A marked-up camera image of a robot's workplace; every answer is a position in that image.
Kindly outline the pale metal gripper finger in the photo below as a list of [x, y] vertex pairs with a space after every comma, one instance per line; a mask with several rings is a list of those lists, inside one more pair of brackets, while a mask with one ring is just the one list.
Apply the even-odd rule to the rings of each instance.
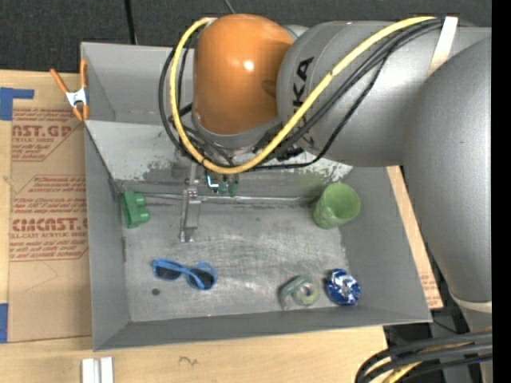
[[199, 225], [201, 201], [192, 198], [188, 201], [188, 240], [193, 241], [195, 230]]
[[179, 231], [179, 240], [181, 242], [186, 242], [188, 240], [186, 227], [187, 209], [188, 209], [188, 191], [183, 190], [181, 197], [180, 231]]

